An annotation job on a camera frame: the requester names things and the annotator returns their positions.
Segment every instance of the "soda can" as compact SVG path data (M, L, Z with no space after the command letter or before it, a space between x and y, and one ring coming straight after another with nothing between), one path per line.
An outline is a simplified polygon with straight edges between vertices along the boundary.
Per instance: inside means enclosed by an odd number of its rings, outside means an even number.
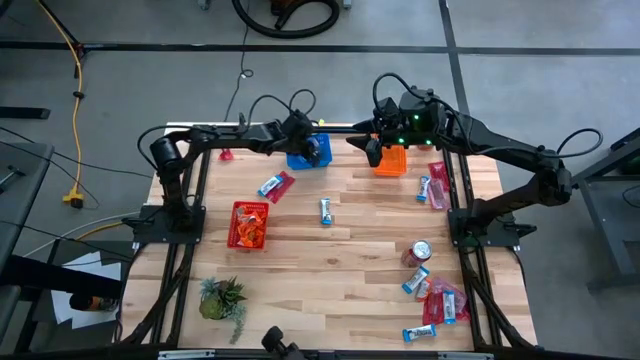
M407 267L416 267L429 258L431 258L431 244L426 240L418 240L402 253L400 260Z

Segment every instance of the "red plastic container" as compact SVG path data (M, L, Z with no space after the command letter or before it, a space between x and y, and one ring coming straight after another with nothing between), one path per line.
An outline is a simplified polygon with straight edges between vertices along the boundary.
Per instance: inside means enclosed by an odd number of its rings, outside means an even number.
M241 206L244 206L249 212L257 212L261 218L264 219L262 224L262 231L264 235L261 239L256 239L255 241L259 243L259 246L256 247L248 247L242 246L238 244L240 241L240 234L238 233L238 214L237 209ZM231 224L229 225L229 236L227 237L227 247L229 249L243 249L243 250L262 250L264 248L264 243L266 242L267 237L267 219L269 216L269 203L263 202L251 202L251 201L236 201L233 203L233 209L231 210Z

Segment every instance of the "green plant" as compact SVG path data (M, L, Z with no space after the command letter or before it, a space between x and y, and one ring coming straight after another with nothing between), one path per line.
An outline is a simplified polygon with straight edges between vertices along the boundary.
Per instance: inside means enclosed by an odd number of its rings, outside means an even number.
M200 314L205 319L221 320L230 318L236 323L231 337L231 344L235 344L244 330L247 308L238 304L246 300L242 296L244 285L236 282L236 277L230 280L216 282L215 278L205 279L201 283Z

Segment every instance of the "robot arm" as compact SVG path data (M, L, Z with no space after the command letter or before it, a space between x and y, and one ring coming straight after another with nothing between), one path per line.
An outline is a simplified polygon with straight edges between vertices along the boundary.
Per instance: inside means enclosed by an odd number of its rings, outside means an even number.
M382 147L435 145L462 155L486 155L534 173L526 185L490 200L476 199L460 231L486 234L494 219L534 204L561 205L571 197L571 173L555 151L532 146L490 131L480 120L461 114L440 100L433 90L415 87L396 105L391 98L378 102L370 120L355 124L365 133L347 141L367 154L377 167Z
M198 126L169 133L154 141L150 149L164 192L163 207L172 222L169 230L186 230L193 225L193 211L184 197L180 176L204 151L245 148L266 155L287 152L300 154L315 164L319 154L316 145L309 141L312 133L311 121L296 110L282 123L274 120L248 126L241 117L237 128ZM178 150L177 144L181 141L189 143L184 156Z

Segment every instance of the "wooden table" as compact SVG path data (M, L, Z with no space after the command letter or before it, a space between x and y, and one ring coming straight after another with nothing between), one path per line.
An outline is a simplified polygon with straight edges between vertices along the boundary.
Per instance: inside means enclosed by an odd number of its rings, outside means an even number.
M295 341L306 349L473 348L468 322L439 325L436 338L409 345L402 340L402 329L422 325L423 303L400 288L415 271L400 263L402 251L414 240L427 239L433 246L433 256L426 263L431 276L463 289L445 212L415 200L419 177L428 174L428 163L442 161L441 152L411 148L407 174L383 178L374 176L365 154L347 144L344 136L331 135L331 139L333 162L321 169L291 171L283 154L266 157L234 150L235 159L228 163L218 162L219 151L213 154L204 199L205 235L196 247L191 270L181 347L262 348L265 332L277 325L287 343ZM491 198L502 192L494 160L469 157L469 168L477 197ZM194 170L195 184L197 167ZM277 205L270 204L265 250L227 249L233 202L262 200L256 190L282 170L294 176L296 183ZM160 204L161 195L156 179L149 203ZM330 227L320 224L321 197L331 198L335 223ZM166 245L147 246L132 266L122 314L125 336L158 295L166 252ZM497 248L486 252L496 302L524 338L535 343L514 255ZM203 279L236 275L246 285L248 313L242 337L230 345L233 322L203 319L198 312L199 291ZM479 308L483 334L489 339L486 312L482 305ZM173 309L172 302L162 339L168 334Z

